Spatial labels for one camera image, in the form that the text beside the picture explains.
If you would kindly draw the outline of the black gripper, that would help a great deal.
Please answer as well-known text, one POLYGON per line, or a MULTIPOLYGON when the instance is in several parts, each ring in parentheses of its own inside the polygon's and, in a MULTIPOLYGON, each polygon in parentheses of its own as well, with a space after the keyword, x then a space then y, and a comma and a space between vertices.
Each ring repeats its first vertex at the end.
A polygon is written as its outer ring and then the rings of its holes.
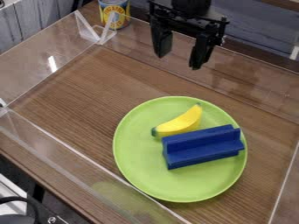
POLYGON ((211 0, 149 0, 154 52, 159 58, 173 50, 174 33, 197 36, 190 68, 198 70, 210 60, 214 45, 225 42, 229 18, 211 8, 211 0))

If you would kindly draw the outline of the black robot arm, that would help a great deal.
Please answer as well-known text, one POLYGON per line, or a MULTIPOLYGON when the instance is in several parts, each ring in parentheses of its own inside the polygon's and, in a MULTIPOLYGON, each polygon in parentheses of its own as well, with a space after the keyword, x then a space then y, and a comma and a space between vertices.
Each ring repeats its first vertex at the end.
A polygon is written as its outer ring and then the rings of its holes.
POLYGON ((227 17, 211 9, 211 0, 171 0, 171 5, 149 0, 149 19, 155 55, 162 58, 173 50, 174 32, 195 38, 189 66, 199 70, 209 62, 215 46, 225 42, 227 17))

